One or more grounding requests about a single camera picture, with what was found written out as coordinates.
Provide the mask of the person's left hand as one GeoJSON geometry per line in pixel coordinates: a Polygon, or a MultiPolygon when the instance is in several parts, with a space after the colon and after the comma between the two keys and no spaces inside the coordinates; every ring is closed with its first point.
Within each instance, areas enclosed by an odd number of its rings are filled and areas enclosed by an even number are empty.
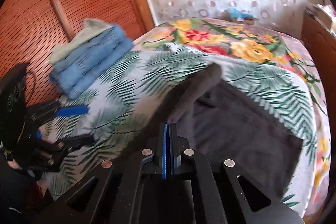
{"type": "Polygon", "coordinates": [[[7,164],[8,164],[9,167],[11,167],[12,169],[15,169],[15,170],[21,170],[21,169],[22,169],[22,167],[21,167],[15,160],[7,161],[7,164]]]}

